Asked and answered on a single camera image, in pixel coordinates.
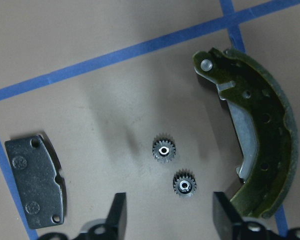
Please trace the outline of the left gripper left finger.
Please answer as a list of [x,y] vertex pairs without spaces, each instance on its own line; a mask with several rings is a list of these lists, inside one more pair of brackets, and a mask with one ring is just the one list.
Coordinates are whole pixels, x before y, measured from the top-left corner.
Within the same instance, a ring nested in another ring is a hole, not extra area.
[[116,193],[106,219],[110,240],[123,240],[127,225],[127,198],[125,192]]

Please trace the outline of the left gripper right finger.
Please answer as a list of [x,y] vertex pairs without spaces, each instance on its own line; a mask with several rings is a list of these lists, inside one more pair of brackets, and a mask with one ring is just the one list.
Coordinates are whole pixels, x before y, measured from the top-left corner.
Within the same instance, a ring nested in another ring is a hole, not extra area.
[[213,223],[222,240],[236,240],[242,218],[224,192],[213,192]]

